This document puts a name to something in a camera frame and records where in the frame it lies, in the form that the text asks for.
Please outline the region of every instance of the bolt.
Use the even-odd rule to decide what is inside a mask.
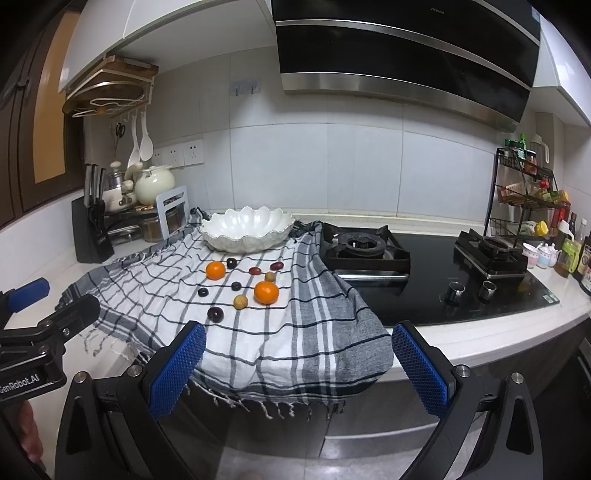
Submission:
[[[511,379],[513,380],[513,382],[515,382],[516,384],[522,384],[523,383],[523,375],[521,375],[518,372],[513,372],[511,374]]]
[[[74,375],[74,382],[82,383],[84,380],[86,380],[86,377],[88,377],[86,372],[78,372],[76,375]]]
[[[140,365],[131,365],[131,367],[127,369],[127,374],[130,377],[137,377],[142,372],[142,370],[143,368]]]
[[[466,365],[457,365],[456,373],[462,378],[468,378],[472,373],[472,370],[470,370],[470,367],[467,367]]]

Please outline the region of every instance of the white countertop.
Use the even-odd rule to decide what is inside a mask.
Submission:
[[[318,215],[312,214],[297,216],[302,220],[318,217]],[[377,227],[387,223],[393,231],[398,232],[454,236],[458,235],[459,230],[467,227],[465,224],[453,226],[453,222],[447,221],[438,223],[370,216],[333,215],[322,216],[322,220],[337,225],[357,225],[360,227]],[[115,247],[114,258],[130,255],[149,245],[142,240],[119,245]],[[52,260],[29,279],[30,281],[41,276],[45,277],[51,287],[49,296],[13,315],[7,328],[36,325],[42,318],[54,311],[62,291],[97,266],[96,264],[77,263],[73,250]],[[571,329],[590,316],[591,297],[581,290],[574,278],[565,279],[552,269],[542,270],[538,267],[535,267],[531,272],[560,299],[560,304],[492,319],[422,326],[418,328],[419,332],[430,345],[440,348],[451,363],[455,365],[462,363],[474,367],[539,345]],[[116,339],[105,339],[103,333],[94,331],[87,340],[88,345],[85,349],[85,337],[90,331],[87,329],[82,335],[76,336],[66,344],[63,365],[68,379],[71,379],[80,370],[89,372],[93,378],[120,375],[131,363],[126,345]],[[103,342],[103,348],[98,351],[101,342]],[[394,381],[404,378],[406,378],[404,371],[398,360],[394,358],[392,368],[379,381]],[[68,388],[64,387],[31,401],[39,425],[41,440],[45,447],[43,461],[47,465],[49,473],[53,472],[55,441],[67,391]]]

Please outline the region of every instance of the human hand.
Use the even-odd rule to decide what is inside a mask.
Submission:
[[[21,447],[27,453],[29,460],[37,463],[43,455],[43,444],[39,438],[39,430],[33,417],[33,408],[28,401],[24,401],[18,413],[18,426],[21,429]]]

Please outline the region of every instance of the scalloped bowl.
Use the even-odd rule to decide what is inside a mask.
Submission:
[[[281,243],[290,234],[294,223],[291,212],[280,208],[253,210],[244,207],[240,212],[228,209],[212,219],[204,220],[201,232],[207,243],[216,250],[233,254],[260,252]]]

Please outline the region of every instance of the white spatula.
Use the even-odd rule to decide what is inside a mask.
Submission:
[[[138,146],[138,134],[136,132],[136,120],[137,117],[135,115],[131,116],[131,135],[134,138],[134,149],[131,151],[131,155],[129,156],[129,161],[127,162],[127,168],[132,166],[134,163],[140,161],[139,156],[139,146]]]
[[[142,161],[148,161],[154,155],[154,144],[148,136],[148,125],[146,124],[146,111],[142,111],[142,143],[139,146],[139,156]]]

